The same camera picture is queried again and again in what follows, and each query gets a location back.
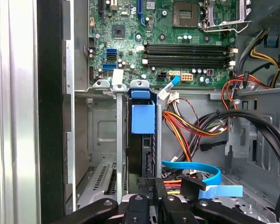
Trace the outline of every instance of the black clamp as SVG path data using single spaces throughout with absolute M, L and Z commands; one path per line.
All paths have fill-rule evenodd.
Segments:
M 249 71 L 245 71 L 244 74 L 244 80 L 243 80 L 243 88 L 245 89 L 248 85 L 248 79 L 249 79 Z

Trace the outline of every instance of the red wire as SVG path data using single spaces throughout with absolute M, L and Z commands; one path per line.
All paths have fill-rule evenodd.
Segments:
M 165 184 L 165 187 L 180 187 L 181 184 Z

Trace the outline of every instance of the chip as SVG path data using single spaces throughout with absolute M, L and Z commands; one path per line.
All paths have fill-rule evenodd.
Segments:
M 113 39 L 125 39 L 126 27 L 125 25 L 112 25 L 112 38 Z
M 173 26 L 197 27 L 198 5 L 185 2 L 174 3 Z

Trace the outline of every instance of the ram slot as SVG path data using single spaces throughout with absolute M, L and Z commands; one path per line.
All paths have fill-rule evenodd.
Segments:
M 199 67 L 225 68 L 228 66 L 226 58 L 184 57 L 184 56 L 147 56 L 149 67 Z
M 227 52 L 226 47 L 165 44 L 164 46 L 146 46 L 144 53 L 149 55 L 225 56 Z

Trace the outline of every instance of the orange wire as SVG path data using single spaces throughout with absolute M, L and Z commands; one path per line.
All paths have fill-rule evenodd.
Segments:
M 166 117 L 164 117 L 166 119 L 166 121 L 170 124 L 170 126 L 172 127 L 174 133 L 175 133 L 175 136 L 179 142 L 179 144 L 181 145 L 182 147 L 182 150 L 184 151 L 185 155 L 186 155 L 186 158 L 187 158 L 187 161 L 191 161 L 189 155 L 188 155 L 188 152 L 187 152 L 187 149 L 185 148 L 184 144 L 182 143 L 182 140 L 181 140 L 181 137 L 179 135 L 179 133 L 177 132 L 177 129 L 175 128 L 174 124 L 172 123 L 172 121 Z
M 177 181 L 164 181 L 164 183 L 181 183 L 182 180 L 177 180 Z

